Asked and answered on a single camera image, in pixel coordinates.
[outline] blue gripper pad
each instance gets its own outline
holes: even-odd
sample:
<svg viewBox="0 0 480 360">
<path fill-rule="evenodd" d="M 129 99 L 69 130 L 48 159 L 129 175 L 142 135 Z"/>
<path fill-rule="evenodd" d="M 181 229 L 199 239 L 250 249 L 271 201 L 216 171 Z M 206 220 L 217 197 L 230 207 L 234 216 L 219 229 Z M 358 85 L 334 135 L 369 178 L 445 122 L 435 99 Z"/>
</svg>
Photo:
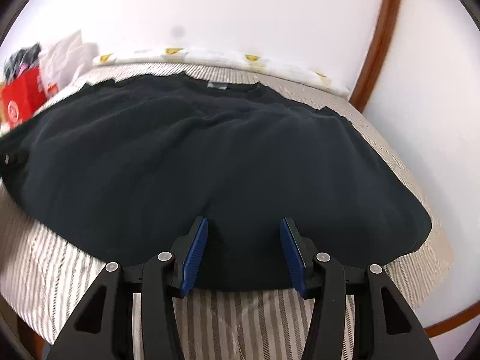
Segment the blue gripper pad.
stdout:
<svg viewBox="0 0 480 360">
<path fill-rule="evenodd" d="M 290 279 L 293 287 L 300 293 L 303 298 L 307 294 L 307 285 L 305 283 L 305 264 L 298 250 L 292 234 L 290 232 L 287 221 L 283 219 L 280 222 L 280 241 L 282 243 L 283 254 L 286 264 L 289 267 Z"/>
<path fill-rule="evenodd" d="M 183 263 L 183 281 L 180 286 L 180 294 L 183 297 L 186 296 L 194 287 L 198 267 L 202 261 L 203 251 L 205 250 L 205 245 L 207 244 L 207 238 L 208 221 L 206 218 L 203 218 Z"/>
</svg>

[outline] black cloth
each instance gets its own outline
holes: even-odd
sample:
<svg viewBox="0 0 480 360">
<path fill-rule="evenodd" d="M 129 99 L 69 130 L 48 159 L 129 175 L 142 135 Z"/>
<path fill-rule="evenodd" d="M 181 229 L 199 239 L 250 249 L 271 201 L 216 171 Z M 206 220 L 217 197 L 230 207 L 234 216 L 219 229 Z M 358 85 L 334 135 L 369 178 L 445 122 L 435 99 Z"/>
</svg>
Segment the black cloth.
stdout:
<svg viewBox="0 0 480 360">
<path fill-rule="evenodd" d="M 198 287 L 290 287 L 284 217 L 358 267 L 417 250 L 431 229 L 347 119 L 260 83 L 222 90 L 178 74 L 86 85 L 0 148 L 30 151 L 3 177 L 20 207 L 107 262 L 143 263 L 204 215 Z"/>
</svg>

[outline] white plastic bag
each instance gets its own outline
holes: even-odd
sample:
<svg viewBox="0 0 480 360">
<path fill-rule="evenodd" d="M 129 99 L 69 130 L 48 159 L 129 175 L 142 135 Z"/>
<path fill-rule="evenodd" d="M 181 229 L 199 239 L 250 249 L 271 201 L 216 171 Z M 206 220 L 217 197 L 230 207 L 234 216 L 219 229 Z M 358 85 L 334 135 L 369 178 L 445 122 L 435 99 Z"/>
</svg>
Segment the white plastic bag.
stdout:
<svg viewBox="0 0 480 360">
<path fill-rule="evenodd" d="M 38 59 L 40 77 L 47 97 L 52 97 L 81 74 L 89 71 L 96 55 L 96 45 L 83 43 L 80 30 L 53 46 L 42 45 Z"/>
</svg>

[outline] white wall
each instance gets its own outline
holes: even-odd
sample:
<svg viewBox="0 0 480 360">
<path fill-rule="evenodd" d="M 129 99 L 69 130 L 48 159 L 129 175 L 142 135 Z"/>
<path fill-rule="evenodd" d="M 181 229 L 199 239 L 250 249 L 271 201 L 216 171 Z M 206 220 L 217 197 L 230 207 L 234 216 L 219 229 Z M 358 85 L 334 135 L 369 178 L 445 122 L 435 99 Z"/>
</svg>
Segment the white wall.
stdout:
<svg viewBox="0 0 480 360">
<path fill-rule="evenodd" d="M 480 31 L 459 0 L 402 0 L 364 115 L 436 208 L 456 260 L 424 326 L 480 299 Z"/>
<path fill-rule="evenodd" d="M 352 88 L 381 0 L 31 0 L 0 47 L 51 42 L 79 28 L 101 52 L 204 47 L 312 68 Z"/>
</svg>

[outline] bed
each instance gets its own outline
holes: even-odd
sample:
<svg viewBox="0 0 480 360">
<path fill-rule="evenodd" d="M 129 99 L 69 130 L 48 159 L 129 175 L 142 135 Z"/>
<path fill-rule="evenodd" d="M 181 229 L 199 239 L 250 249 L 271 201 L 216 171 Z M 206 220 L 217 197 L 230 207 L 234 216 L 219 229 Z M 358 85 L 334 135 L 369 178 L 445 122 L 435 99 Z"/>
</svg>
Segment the bed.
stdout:
<svg viewBox="0 0 480 360">
<path fill-rule="evenodd" d="M 399 180 L 423 204 L 432 219 L 421 248 L 385 266 L 412 309 L 421 305 L 446 276 L 453 252 L 440 223 L 418 184 L 387 142 L 341 97 L 273 76 L 224 67 L 174 63 L 115 64 L 96 67 L 49 100 L 50 107 L 85 83 L 140 74 L 169 75 L 185 71 L 204 80 L 228 83 L 260 81 L 286 98 L 314 108 L 330 107 L 351 121 Z M 53 344 L 68 316 L 105 262 L 87 255 L 28 218 L 0 184 L 0 293 L 26 323 Z M 140 299 L 134 295 L 133 347 L 142 359 Z M 300 359 L 313 310 L 293 289 L 218 292 L 194 289 L 175 299 L 179 336 L 186 359 Z M 346 297 L 343 358 L 353 350 L 354 297 Z"/>
</svg>

